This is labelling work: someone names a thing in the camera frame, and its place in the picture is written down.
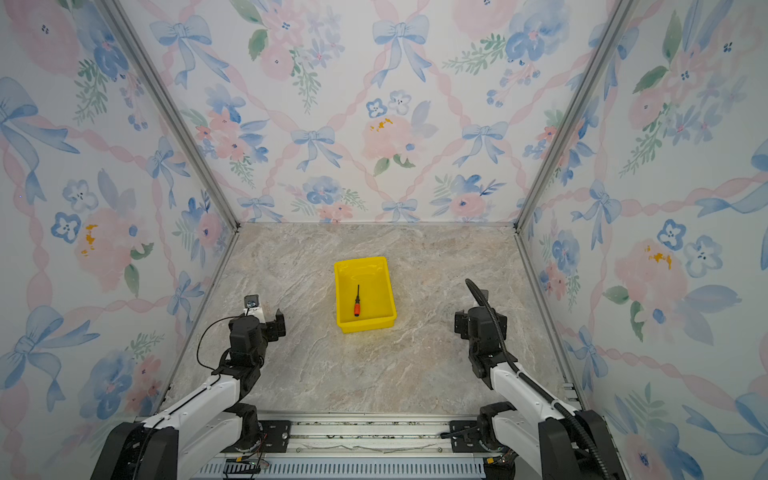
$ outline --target green leaf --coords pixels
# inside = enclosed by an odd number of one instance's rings
[[[128,266],[125,267],[125,272],[123,274],[125,277],[125,284],[128,285],[128,289],[131,291],[131,293],[136,296],[136,298],[139,297],[139,270],[134,266],[134,264],[129,263]]]
[[[152,253],[152,248],[154,247],[154,243],[150,243],[149,245],[141,244],[141,248],[144,249],[143,253],[139,253],[138,250],[135,248],[131,250],[131,258],[134,260],[141,260],[142,258],[145,258],[149,256],[150,253]]]
[[[664,36],[664,43],[661,45],[661,54],[670,64],[680,47],[680,40],[683,38],[683,26],[680,23],[680,17],[677,12],[672,12],[670,24],[667,27],[667,34]]]
[[[237,13],[243,17],[243,20],[264,25],[264,22],[261,21],[261,15],[259,15],[259,11],[253,3],[248,0],[230,0],[230,3],[237,10]]]
[[[653,70],[649,71],[640,79],[637,85],[634,86],[632,93],[636,94],[639,91],[643,91],[646,88],[651,88],[655,84],[659,83],[664,75],[669,71],[669,68],[659,65]]]
[[[250,59],[256,60],[256,57],[261,55],[261,52],[264,51],[268,43],[266,30],[256,30],[248,41],[248,53],[250,53]]]
[[[617,305],[624,305],[629,300],[629,292],[621,285],[612,286],[605,290],[603,296]]]
[[[379,161],[376,162],[376,166],[373,168],[373,176],[375,177],[376,175],[381,174],[387,168],[389,168],[389,159],[384,157],[380,158]]]
[[[640,339],[640,341],[643,341],[643,325],[644,322],[635,322],[634,317],[642,311],[643,306],[640,305],[640,302],[635,301],[632,302],[632,305],[629,307],[629,323],[632,325],[632,330],[634,331],[634,334],[637,335],[637,338]]]

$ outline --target blue flower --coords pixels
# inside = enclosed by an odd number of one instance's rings
[[[594,345],[592,345],[592,335],[590,335],[586,326],[582,326],[578,330],[578,338],[581,340],[581,343],[584,344],[584,346],[578,350],[574,350],[574,348],[568,342],[563,343],[565,344],[565,349],[568,352],[573,353],[579,360],[583,360],[587,357],[587,355],[589,355],[587,361],[584,362],[584,371],[581,374],[581,388],[594,390],[592,388],[592,372],[594,371],[594,376],[598,378],[604,377],[608,374],[608,364],[605,362],[603,357],[598,354],[598,351],[594,348]]]
[[[338,30],[339,28],[339,22],[341,21],[341,15],[334,15],[333,14],[333,8],[331,8],[330,5],[326,7],[326,17],[323,18],[326,25],[333,28],[334,30]]]
[[[677,114],[675,126],[667,128],[667,136],[671,137],[674,135],[674,138],[672,139],[673,146],[677,145],[677,142],[679,142],[681,138],[690,140],[690,132],[688,131],[688,128],[696,125],[697,120],[699,119],[699,114],[700,112],[694,114],[693,106],[688,109],[685,115]]]
[[[685,235],[685,225],[675,223],[671,218],[664,222],[664,226],[659,230],[656,238],[667,248],[678,251],[683,248],[683,235]]]
[[[719,104],[714,104],[707,110],[707,113],[704,114],[703,121],[696,123],[696,129],[698,132],[696,133],[696,138],[694,138],[694,144],[698,145],[699,142],[702,140],[704,141],[710,141],[712,140],[712,131],[710,128],[714,127],[715,125],[719,124],[723,120],[723,115],[717,114],[717,108],[719,107]]]
[[[333,205],[342,197],[341,185],[331,177],[311,177],[303,185],[303,189],[306,192],[307,201],[315,205],[321,202]]]
[[[341,34],[333,34],[330,30],[326,30],[326,40],[328,41],[326,44],[328,49],[336,56],[336,58],[341,57],[342,52],[345,50],[344,45],[339,43],[341,41]]]
[[[61,195],[64,196],[65,200],[69,200],[72,210],[79,214],[86,210],[93,210],[98,206],[98,198],[96,198],[96,194],[90,192],[88,182],[85,180],[79,182],[70,180]]]
[[[216,113],[221,115],[221,112],[226,108],[230,112],[230,120],[235,123],[240,123],[242,118],[236,108],[244,107],[245,100],[241,97],[230,97],[230,92],[228,92],[222,84],[217,84],[215,90],[211,87],[205,87],[205,93],[208,94],[206,103],[209,104]]]
[[[67,215],[64,212],[59,212],[56,214],[53,227],[51,227],[51,234],[67,243],[74,243],[81,225],[82,222],[77,214]]]
[[[411,96],[405,90],[395,90],[389,94],[389,108],[397,112],[398,115],[405,115],[410,108]]]
[[[464,179],[464,175],[456,175],[451,182],[451,192],[457,195],[480,193],[480,186],[476,185],[480,181],[480,175],[472,175]]]
[[[306,13],[306,23],[309,25],[307,31],[315,35],[320,35],[320,27],[325,25],[320,21],[320,14],[315,12]]]
[[[100,420],[113,416],[133,383],[135,364],[133,356],[124,350],[112,350],[96,362],[91,377],[78,393],[80,416],[89,419],[96,415]]]
[[[190,198],[188,202],[189,210],[181,212],[181,218],[184,222],[190,226],[190,229],[197,230],[197,225],[200,224],[200,218],[203,217],[206,209],[204,205],[197,206],[197,200],[194,197]]]
[[[718,270],[723,266],[720,254],[723,247],[713,241],[707,235],[702,235],[696,243],[689,243],[683,249],[688,261],[685,270],[693,278],[701,278],[707,274],[707,270]]]
[[[746,94],[741,91],[741,88],[746,82],[746,76],[736,80],[736,84],[728,92],[723,92],[723,112],[729,114],[730,109],[733,106],[746,98]]]
[[[310,57],[312,57],[312,60],[310,60],[310,63],[313,67],[316,67],[317,65],[320,65],[321,67],[325,68],[328,65],[326,65],[326,60],[330,60],[330,55],[328,52],[328,48],[326,47],[326,43],[320,39],[320,43],[317,43],[317,40],[315,38],[312,39],[312,48],[308,50]]]
[[[768,400],[751,392],[736,399],[736,410],[757,432],[723,433],[712,422],[696,410],[683,405],[690,418],[687,423],[717,434],[729,449],[741,455],[761,455],[768,448]],[[768,459],[755,472],[754,480],[763,480],[768,475]]]
[[[578,240],[570,230],[560,230],[558,239],[552,244],[552,256],[558,262],[558,269],[571,276],[576,273],[580,260]]]
[[[387,111],[387,108],[382,103],[381,98],[377,98],[374,101],[366,103],[366,108],[368,108],[368,116],[371,118],[381,117],[382,115],[386,114]]]
[[[93,53],[99,69],[112,80],[128,69],[128,59],[118,47],[117,41],[96,6],[87,2],[72,11],[78,29],[78,40],[83,48]]]
[[[563,0],[528,2],[509,22],[511,35],[505,51],[509,61],[528,56],[537,61],[557,50],[568,37],[568,10]]]
[[[710,80],[707,82],[707,86],[696,94],[696,98],[701,98],[701,104],[699,108],[703,107],[707,100],[712,98],[718,98],[720,96],[719,88],[725,83],[725,77],[718,73],[713,73]]]

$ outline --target yellow tray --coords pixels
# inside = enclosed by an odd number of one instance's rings
[[[342,332],[385,329],[395,325],[397,310],[386,257],[336,262],[333,271],[336,274],[336,325]],[[360,316],[355,316],[358,285]]]

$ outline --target gray marble surface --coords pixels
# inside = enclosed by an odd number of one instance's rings
[[[287,335],[267,347],[261,378],[244,402],[260,410],[476,415],[503,398],[475,378],[468,342],[453,333],[453,313],[473,305],[466,277],[490,290],[493,307],[509,318],[509,350],[562,396],[562,375],[512,234],[511,227],[458,224],[246,224],[166,404],[207,377],[195,360],[205,327],[241,313],[243,296],[258,293],[267,319],[283,311]],[[343,334],[333,264],[377,256],[389,262],[395,326]],[[200,358],[216,365],[228,346],[223,321],[206,335]]]

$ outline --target floral wallpaper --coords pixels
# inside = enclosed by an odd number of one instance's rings
[[[87,0],[0,3],[0,477],[161,401],[230,228]]]
[[[613,5],[123,2],[239,218],[334,223],[513,221]]]
[[[765,2],[638,2],[525,225],[633,478],[768,478],[765,25]]]

